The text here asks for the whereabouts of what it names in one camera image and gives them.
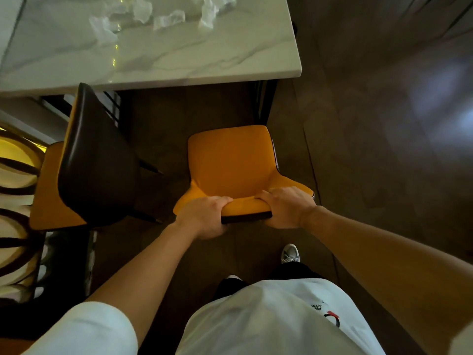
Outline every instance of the black pants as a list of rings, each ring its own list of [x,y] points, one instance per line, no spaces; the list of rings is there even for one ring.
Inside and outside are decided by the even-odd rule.
[[[313,272],[305,264],[298,262],[284,263],[278,266],[269,275],[268,280],[289,280],[289,279],[307,279],[307,278],[322,278],[323,276]],[[220,282],[212,301],[224,298],[229,295],[235,294],[237,291],[248,286],[247,282],[239,279],[224,279]]]

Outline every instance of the white marble surface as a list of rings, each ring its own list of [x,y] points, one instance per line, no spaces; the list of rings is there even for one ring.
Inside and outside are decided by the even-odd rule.
[[[23,0],[0,0],[0,64],[15,28]]]
[[[298,77],[286,0],[237,0],[210,32],[191,0],[148,0],[153,16],[175,9],[186,23],[153,30],[118,17],[116,45],[99,46],[89,16],[112,0],[27,0],[0,69],[0,95],[74,92],[80,82],[120,90]]]

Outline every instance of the floor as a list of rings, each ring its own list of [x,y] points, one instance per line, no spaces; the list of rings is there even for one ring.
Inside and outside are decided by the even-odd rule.
[[[304,71],[278,84],[268,128],[281,172],[317,189],[319,204],[472,263],[470,12],[452,26],[470,1],[288,0]],[[165,173],[143,171],[139,207],[172,222],[189,185],[187,138],[251,122],[244,83],[135,91],[131,144]],[[104,230],[94,286],[163,226],[125,219]],[[289,242],[352,297],[388,355],[423,353],[314,237],[259,222],[191,246],[140,353],[173,353],[221,279],[263,279]]]

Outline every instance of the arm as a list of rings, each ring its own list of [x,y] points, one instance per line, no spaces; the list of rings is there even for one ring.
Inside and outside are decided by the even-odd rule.
[[[176,221],[88,299],[121,310],[130,320],[141,345],[187,248],[196,238],[215,238],[225,231],[222,208],[229,197],[198,198],[181,210]]]
[[[325,244],[349,273],[430,355],[473,320],[473,266],[434,248],[316,206],[291,187],[263,191],[275,228],[303,227]]]

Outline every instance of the hand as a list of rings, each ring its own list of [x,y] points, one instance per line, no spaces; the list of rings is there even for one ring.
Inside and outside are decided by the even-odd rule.
[[[230,197],[218,196],[193,199],[181,209],[175,223],[199,239],[218,237],[227,230],[222,225],[222,208],[232,201]]]
[[[272,218],[266,224],[278,229],[302,227],[305,215],[317,206],[311,196],[297,187],[271,188],[256,197],[271,207]]]

